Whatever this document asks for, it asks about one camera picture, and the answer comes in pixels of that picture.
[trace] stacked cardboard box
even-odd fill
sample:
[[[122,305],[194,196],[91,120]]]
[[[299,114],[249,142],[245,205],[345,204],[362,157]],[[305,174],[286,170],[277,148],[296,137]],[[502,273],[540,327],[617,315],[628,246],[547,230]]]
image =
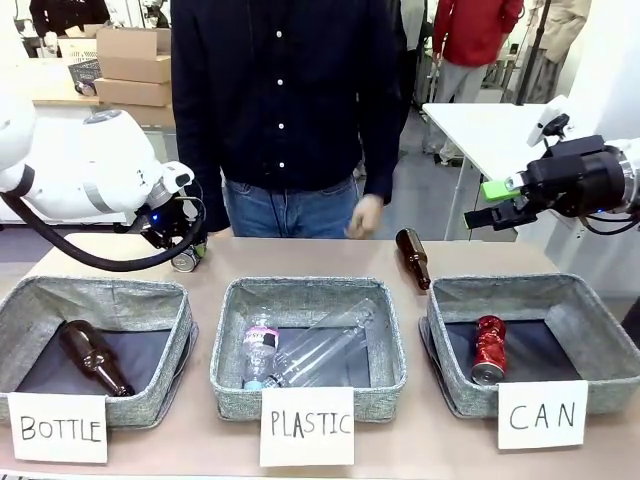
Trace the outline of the stacked cardboard box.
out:
[[[173,125],[171,31],[101,29],[97,43],[100,101],[128,111],[143,125]]]

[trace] red can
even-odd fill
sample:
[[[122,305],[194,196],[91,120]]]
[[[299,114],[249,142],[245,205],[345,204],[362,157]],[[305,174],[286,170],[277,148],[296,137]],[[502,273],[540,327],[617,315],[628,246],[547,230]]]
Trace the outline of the red can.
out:
[[[487,315],[478,320],[476,360],[471,378],[478,385],[495,385],[507,371],[505,337],[507,326],[498,317]]]

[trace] person's left hand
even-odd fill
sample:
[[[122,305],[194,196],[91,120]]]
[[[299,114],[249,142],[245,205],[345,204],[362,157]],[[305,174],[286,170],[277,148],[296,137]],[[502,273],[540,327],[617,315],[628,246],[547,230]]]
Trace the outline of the person's left hand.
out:
[[[380,226],[384,201],[377,195],[365,195],[353,209],[347,236],[353,240],[370,237]]]

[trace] brown glass bottle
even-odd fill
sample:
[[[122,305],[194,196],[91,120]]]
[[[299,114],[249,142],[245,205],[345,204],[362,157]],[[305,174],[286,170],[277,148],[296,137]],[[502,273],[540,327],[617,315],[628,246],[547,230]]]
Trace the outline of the brown glass bottle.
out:
[[[75,320],[63,323],[60,343],[75,366],[86,377],[99,382],[112,396],[135,395],[118,367],[115,353],[89,322]]]
[[[415,230],[404,228],[396,235],[396,245],[400,249],[407,270],[418,282],[418,287],[429,290],[431,278],[427,270],[428,259],[418,234]]]

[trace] black shirt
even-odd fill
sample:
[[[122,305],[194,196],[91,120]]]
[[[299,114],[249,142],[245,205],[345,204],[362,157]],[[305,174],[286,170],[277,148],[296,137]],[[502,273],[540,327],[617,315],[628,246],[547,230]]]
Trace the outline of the black shirt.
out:
[[[171,2],[180,160],[204,190],[210,231],[229,225],[233,181],[321,190],[362,157],[365,193],[389,202],[400,95],[386,0]]]
[[[29,10],[41,38],[47,32],[66,35],[65,30],[71,27],[82,28],[109,20],[104,0],[31,0]]]

